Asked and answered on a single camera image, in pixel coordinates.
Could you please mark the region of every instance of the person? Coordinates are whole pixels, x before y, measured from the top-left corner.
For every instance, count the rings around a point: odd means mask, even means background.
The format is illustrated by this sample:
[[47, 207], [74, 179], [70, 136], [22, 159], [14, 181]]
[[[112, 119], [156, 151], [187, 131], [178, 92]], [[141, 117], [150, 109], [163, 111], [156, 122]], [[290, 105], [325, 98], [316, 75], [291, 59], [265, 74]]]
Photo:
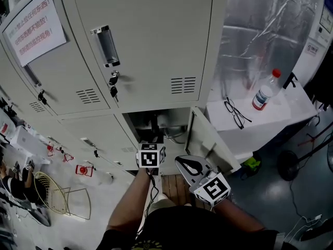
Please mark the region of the person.
[[6, 163], [4, 160], [2, 160], [0, 164], [0, 177], [2, 180], [2, 185], [3, 188], [7, 190], [7, 192], [9, 192], [14, 198], [20, 200], [21, 202], [28, 200], [31, 203], [43, 204], [38, 192], [42, 197], [45, 197], [46, 189], [39, 182], [36, 183], [37, 189], [35, 188], [35, 184], [33, 182], [34, 177], [32, 174], [33, 169], [33, 165], [30, 165], [28, 170], [23, 168], [22, 181], [20, 181], [19, 170], [17, 170], [15, 176], [12, 178], [11, 176], [7, 175]]
[[228, 199], [218, 203], [213, 213], [175, 206], [165, 195], [159, 195], [136, 238], [149, 185], [148, 172], [139, 169], [114, 209], [97, 250], [295, 249], [283, 243], [283, 235], [266, 230]]

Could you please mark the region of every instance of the ventilation slot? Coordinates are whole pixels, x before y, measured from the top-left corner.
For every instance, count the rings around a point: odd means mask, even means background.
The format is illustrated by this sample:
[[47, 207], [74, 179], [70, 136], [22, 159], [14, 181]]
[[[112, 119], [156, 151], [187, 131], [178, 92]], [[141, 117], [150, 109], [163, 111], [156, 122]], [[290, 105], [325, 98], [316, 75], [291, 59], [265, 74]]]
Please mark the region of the ventilation slot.
[[173, 78], [171, 79], [171, 93], [194, 93], [196, 77]]
[[78, 91], [76, 92], [76, 94], [79, 96], [79, 98], [84, 104], [100, 102], [99, 97], [94, 91], [94, 89]]
[[38, 102], [33, 102], [29, 104], [36, 112], [43, 112], [45, 109]]

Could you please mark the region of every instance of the plastic water bottle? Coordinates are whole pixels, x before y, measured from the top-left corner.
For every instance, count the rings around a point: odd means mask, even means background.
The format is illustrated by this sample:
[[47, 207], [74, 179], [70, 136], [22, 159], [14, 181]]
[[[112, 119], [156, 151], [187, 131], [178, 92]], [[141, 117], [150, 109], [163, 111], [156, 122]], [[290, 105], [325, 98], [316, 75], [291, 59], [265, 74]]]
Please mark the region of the plastic water bottle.
[[272, 75], [267, 78], [266, 82], [260, 87], [252, 100], [252, 105], [255, 109], [263, 110], [270, 98], [279, 93], [281, 88], [277, 83], [280, 76], [281, 71], [279, 69], [273, 69]]

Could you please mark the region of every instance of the green object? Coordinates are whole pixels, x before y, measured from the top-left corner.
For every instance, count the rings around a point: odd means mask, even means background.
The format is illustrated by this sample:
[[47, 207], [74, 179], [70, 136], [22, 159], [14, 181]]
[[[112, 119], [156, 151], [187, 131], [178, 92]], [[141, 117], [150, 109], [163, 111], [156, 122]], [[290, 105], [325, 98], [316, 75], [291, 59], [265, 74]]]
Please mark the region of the green object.
[[261, 161], [257, 161], [253, 156], [244, 162], [244, 166], [251, 169], [251, 171], [256, 171], [261, 164]]

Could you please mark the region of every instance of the red bottle cap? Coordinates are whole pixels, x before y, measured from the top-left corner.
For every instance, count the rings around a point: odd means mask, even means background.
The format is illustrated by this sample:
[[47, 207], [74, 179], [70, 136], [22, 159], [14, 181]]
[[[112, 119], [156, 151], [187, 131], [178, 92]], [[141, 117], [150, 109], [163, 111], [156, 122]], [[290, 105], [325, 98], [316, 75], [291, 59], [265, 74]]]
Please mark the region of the red bottle cap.
[[272, 74], [274, 77], [279, 78], [281, 76], [281, 71], [279, 69], [273, 69]]

